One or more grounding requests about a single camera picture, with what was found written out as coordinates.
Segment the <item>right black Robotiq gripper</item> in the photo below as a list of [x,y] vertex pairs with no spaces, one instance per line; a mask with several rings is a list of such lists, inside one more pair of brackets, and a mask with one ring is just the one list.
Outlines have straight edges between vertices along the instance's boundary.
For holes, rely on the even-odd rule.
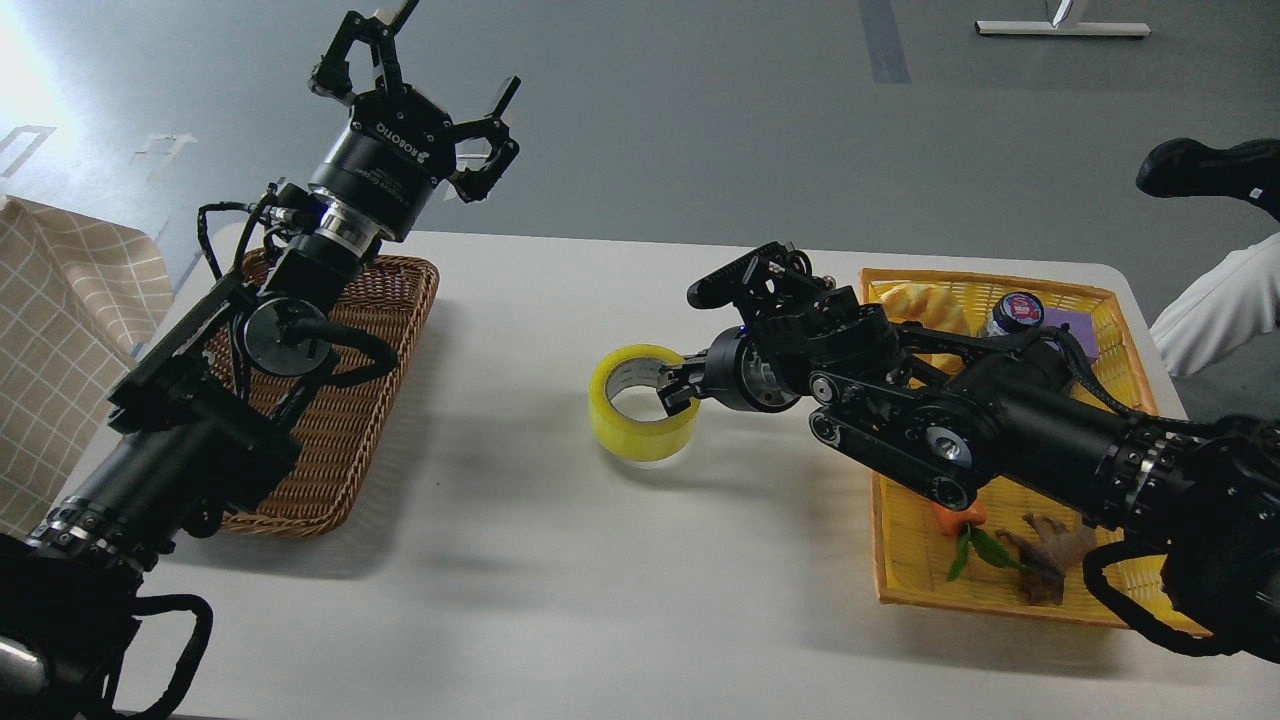
[[741,413],[783,413],[800,395],[788,389],[760,355],[744,325],[721,332],[705,348],[660,366],[657,397],[667,418],[696,413],[710,398]]

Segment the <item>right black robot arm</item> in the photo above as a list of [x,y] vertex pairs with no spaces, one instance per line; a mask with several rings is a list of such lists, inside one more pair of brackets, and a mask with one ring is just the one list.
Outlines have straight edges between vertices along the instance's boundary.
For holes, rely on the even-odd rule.
[[657,373],[669,416],[712,398],[818,409],[819,442],[952,510],[1006,477],[1124,537],[1088,552],[1087,589],[1176,653],[1277,661],[1277,423],[1194,423],[1119,402],[1062,329],[968,338],[879,304],[765,243],[692,283],[741,324]]

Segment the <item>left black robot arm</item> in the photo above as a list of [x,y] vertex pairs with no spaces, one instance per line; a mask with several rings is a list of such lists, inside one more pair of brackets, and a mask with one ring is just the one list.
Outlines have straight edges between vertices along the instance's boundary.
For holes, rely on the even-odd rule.
[[253,511],[302,454],[293,430],[326,388],[379,380],[397,351],[332,319],[342,292],[401,242],[440,184],[484,200],[518,155],[506,110],[457,122],[403,81],[388,20],[349,12],[310,90],[347,108],[346,128],[305,187],[269,184],[252,204],[211,202],[197,238],[214,284],[109,396],[122,441],[24,538],[3,543],[3,716],[116,719],[125,653],[145,618],[195,624],[166,689],[142,719],[168,719],[209,647],[197,594],[140,587],[175,536],[214,536]]

